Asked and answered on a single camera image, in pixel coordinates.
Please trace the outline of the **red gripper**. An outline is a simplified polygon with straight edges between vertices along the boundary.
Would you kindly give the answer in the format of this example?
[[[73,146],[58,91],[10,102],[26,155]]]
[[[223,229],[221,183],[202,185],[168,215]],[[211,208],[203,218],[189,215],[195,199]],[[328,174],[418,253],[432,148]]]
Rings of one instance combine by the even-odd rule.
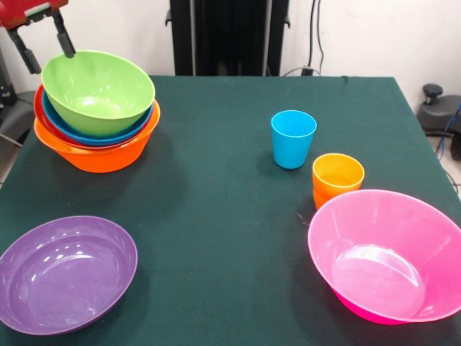
[[[33,52],[26,47],[19,36],[19,27],[27,23],[27,18],[39,12],[50,10],[57,38],[67,58],[73,58],[76,51],[64,25],[61,12],[58,10],[68,4],[68,0],[1,0],[1,26],[8,29],[8,35],[16,45],[26,67],[31,74],[40,74],[41,67]]]

